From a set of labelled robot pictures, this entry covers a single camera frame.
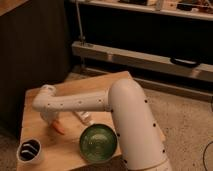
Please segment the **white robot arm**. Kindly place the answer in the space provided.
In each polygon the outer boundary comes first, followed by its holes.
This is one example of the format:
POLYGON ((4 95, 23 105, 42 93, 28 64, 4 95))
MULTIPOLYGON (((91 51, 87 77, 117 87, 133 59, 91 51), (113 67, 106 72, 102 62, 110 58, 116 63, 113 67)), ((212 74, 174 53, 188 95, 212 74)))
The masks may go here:
POLYGON ((56 88, 44 85, 33 108, 50 124, 62 111, 107 111, 129 171, 172 171, 148 100, 133 79, 115 81, 107 90, 56 96, 56 88))

